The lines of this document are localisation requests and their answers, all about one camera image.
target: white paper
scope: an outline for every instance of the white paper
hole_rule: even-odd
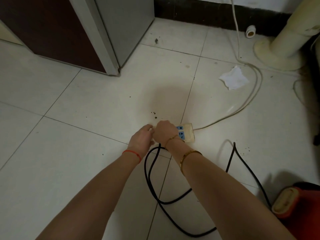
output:
[[[249,83],[249,80],[242,74],[241,68],[237,65],[227,73],[224,73],[219,77],[224,81],[224,84],[229,90],[234,90]]]

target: floor tile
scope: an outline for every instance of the floor tile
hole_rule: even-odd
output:
[[[138,45],[121,77],[82,70],[46,116],[124,143],[147,123],[180,124],[198,60]]]
[[[44,115],[80,68],[0,40],[0,101]]]
[[[242,61],[249,62],[257,66],[258,68],[277,71],[273,68],[267,67],[254,54],[253,47],[255,42],[263,39],[265,36],[256,34],[251,39],[248,39],[246,38],[244,32],[240,32],[239,37],[240,59]],[[238,63],[238,61],[236,60],[237,54],[238,41],[236,31],[226,30],[222,28],[209,28],[201,53],[202,57]],[[299,73],[304,73],[304,69],[298,71],[277,72],[299,76]]]
[[[207,26],[156,18],[141,44],[200,56],[207,31]]]
[[[0,102],[0,168],[41,118],[41,115]]]
[[[232,66],[200,59],[183,123],[190,122],[196,129],[230,114],[242,104],[253,87],[253,72],[242,67],[250,83],[229,91],[218,78]],[[318,117],[309,113],[295,96],[292,87],[296,76],[272,71],[263,74],[261,90],[253,102],[231,118],[195,130],[192,146],[225,169],[232,151],[227,140],[236,142],[240,155],[265,189],[273,193],[302,180],[320,184],[320,151],[312,145],[313,136],[318,133]],[[315,100],[310,82],[298,83],[297,92],[310,105],[309,101]],[[229,173],[238,181],[257,187],[236,155]]]
[[[259,196],[261,193],[259,189],[244,185],[254,195]],[[160,199],[162,201],[173,200],[190,188],[186,178],[180,172],[179,166],[174,160],[170,161],[166,178],[163,184]],[[191,234],[200,234],[212,229],[215,225],[209,215],[206,213],[195,194],[190,192],[180,201],[171,205],[165,205],[165,210],[172,217],[172,219],[185,231]],[[163,213],[161,208],[157,206],[154,219],[152,222],[149,238],[157,239],[190,239],[182,232],[180,232],[172,222]],[[214,231],[209,235],[201,237],[201,239],[220,240],[221,237],[218,231]]]
[[[35,239],[125,148],[121,142],[44,117],[0,172],[2,239]],[[151,176],[158,194],[168,163],[160,157]],[[155,208],[141,163],[130,175],[103,239],[146,239]]]

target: forearm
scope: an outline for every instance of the forearm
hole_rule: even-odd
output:
[[[40,239],[102,239],[124,185],[139,158],[121,157],[98,173],[42,231]]]
[[[177,139],[170,140],[167,149],[178,165],[192,150]],[[253,194],[202,155],[189,154],[183,173],[223,239],[294,239]]]

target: white power cord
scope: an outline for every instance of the white power cord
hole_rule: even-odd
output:
[[[229,115],[227,115],[225,117],[222,117],[221,119],[218,119],[218,120],[212,122],[209,125],[206,125],[206,126],[201,127],[201,128],[193,129],[194,131],[207,128],[207,127],[209,127],[211,125],[217,124],[218,122],[220,122],[222,120],[225,120],[227,118],[230,118],[230,117],[240,113],[242,110],[244,110],[254,100],[254,98],[257,96],[258,92],[260,91],[260,88],[261,88],[261,85],[262,85],[263,75],[262,75],[261,70],[258,67],[256,67],[255,65],[253,65],[253,64],[251,64],[249,62],[245,62],[245,61],[240,60],[240,36],[239,36],[238,22],[237,22],[237,19],[236,19],[235,5],[234,5],[233,0],[231,0],[231,5],[232,5],[233,20],[234,20],[234,23],[235,23],[235,29],[237,30],[237,39],[238,39],[238,54],[236,56],[236,60],[241,64],[247,65],[248,67],[250,67],[254,71],[254,73],[256,75],[256,81],[255,81],[253,90],[251,91],[251,93],[248,96],[248,98],[244,101],[244,103],[235,112],[233,112],[233,113],[231,113],[231,114],[229,114]],[[256,90],[257,83],[258,83],[258,80],[259,80],[257,71],[261,75],[261,81],[260,81],[260,84],[258,85],[258,89]]]

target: gold bracelet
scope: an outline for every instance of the gold bracelet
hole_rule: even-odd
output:
[[[199,153],[200,155],[202,155],[201,152],[198,152],[198,151],[196,151],[196,150],[188,151],[186,154],[183,155],[183,157],[182,157],[182,159],[181,159],[181,161],[180,161],[180,170],[181,170],[183,176],[184,176],[184,173],[183,173],[183,171],[182,171],[182,163],[183,163],[184,159],[185,159],[189,154],[194,153],[194,152],[195,152],[195,153]]]
[[[167,144],[168,144],[168,142],[170,141],[170,140],[172,140],[172,139],[174,139],[174,138],[176,138],[177,136],[179,136],[179,135],[174,135],[173,137],[171,137],[171,138],[169,138],[168,140],[167,140],[167,142],[165,143],[165,145],[164,145],[164,148],[166,148],[167,149]]]

